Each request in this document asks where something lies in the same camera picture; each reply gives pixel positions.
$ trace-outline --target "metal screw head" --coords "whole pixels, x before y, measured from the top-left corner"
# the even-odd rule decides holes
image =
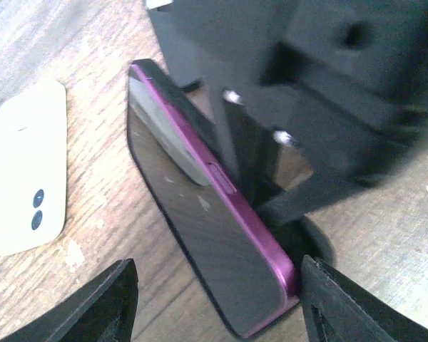
[[[296,139],[294,139],[293,136],[291,136],[289,133],[285,132],[284,130],[276,130],[272,137],[274,138],[275,142],[278,144],[288,146],[288,147],[298,147],[299,143]]]
[[[226,90],[223,92],[223,99],[227,102],[236,105],[243,105],[243,99],[233,90]]]

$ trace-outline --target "wooden table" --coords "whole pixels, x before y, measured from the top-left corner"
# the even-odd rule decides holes
[[[126,145],[126,71],[162,56],[141,1],[0,1],[0,105],[41,77],[68,96],[68,209],[52,243],[0,257],[0,338],[134,258],[134,341],[233,341]],[[314,213],[337,268],[428,328],[428,152],[386,187]],[[306,341],[301,310],[259,341]]]

